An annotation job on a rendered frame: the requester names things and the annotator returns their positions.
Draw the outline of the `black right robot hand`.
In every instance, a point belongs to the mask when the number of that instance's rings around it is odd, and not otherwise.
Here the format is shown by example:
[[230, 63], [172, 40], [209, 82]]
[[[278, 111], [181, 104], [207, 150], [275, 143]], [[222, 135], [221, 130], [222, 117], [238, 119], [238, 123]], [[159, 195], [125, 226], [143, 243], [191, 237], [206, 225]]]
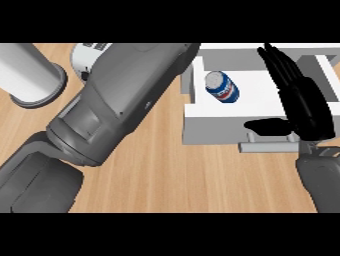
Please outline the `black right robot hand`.
[[287, 119], [267, 118], [244, 123], [261, 136], [296, 133], [303, 141], [336, 137], [334, 120], [317, 82], [306, 77], [289, 55], [270, 43], [258, 48], [277, 84]]

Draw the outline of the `white cabinet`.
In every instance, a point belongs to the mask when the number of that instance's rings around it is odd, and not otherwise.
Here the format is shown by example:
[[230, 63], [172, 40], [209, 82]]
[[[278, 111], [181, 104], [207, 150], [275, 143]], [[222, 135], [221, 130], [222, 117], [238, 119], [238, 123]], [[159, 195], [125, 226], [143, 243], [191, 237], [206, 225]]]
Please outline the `white cabinet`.
[[[205, 82], [212, 71], [222, 71], [238, 87], [271, 84], [265, 61], [258, 53], [262, 43], [205, 43], [194, 61], [194, 78]], [[298, 63], [302, 73], [323, 80], [321, 63], [334, 67], [340, 62], [340, 43], [274, 43]]]

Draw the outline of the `white open drawer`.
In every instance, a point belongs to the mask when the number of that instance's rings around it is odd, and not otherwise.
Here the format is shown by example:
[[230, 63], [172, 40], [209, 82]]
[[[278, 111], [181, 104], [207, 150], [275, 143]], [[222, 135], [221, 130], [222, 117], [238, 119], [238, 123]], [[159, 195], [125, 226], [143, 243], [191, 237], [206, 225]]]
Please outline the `white open drawer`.
[[[199, 56], [181, 75], [181, 92], [191, 97], [191, 104], [199, 107], [244, 107], [246, 110], [256, 108], [283, 109], [278, 89], [265, 68], [237, 70], [228, 68], [225, 74], [233, 79], [240, 98], [236, 103], [221, 103], [206, 89], [206, 75], [210, 73], [206, 56]], [[303, 55], [298, 60], [303, 74], [311, 77], [324, 93], [330, 105], [340, 105], [340, 79], [326, 55]]]

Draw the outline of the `white cylindrical appliance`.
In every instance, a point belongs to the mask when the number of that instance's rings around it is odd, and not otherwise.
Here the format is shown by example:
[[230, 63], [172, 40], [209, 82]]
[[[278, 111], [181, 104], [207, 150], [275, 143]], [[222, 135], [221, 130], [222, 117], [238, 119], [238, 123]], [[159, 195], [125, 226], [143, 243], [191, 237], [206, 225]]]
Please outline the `white cylindrical appliance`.
[[51, 104], [67, 87], [64, 68], [32, 43], [0, 43], [0, 88], [27, 109]]

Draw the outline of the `white appliance with dark buttons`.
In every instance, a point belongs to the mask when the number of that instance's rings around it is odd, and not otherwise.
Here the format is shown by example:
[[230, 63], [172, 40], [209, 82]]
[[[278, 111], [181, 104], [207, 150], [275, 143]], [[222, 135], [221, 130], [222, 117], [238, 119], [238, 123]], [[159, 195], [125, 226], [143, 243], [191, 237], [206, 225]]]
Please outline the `white appliance with dark buttons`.
[[73, 70], [82, 82], [88, 81], [92, 66], [112, 43], [78, 43], [70, 54]]

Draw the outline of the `blue soda can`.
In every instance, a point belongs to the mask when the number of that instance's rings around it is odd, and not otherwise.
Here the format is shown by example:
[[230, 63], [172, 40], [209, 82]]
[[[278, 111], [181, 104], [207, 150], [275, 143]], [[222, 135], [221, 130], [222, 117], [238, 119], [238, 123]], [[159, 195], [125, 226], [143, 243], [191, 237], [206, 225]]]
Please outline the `blue soda can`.
[[206, 90], [222, 103], [236, 103], [240, 98], [238, 87], [222, 71], [207, 74]]

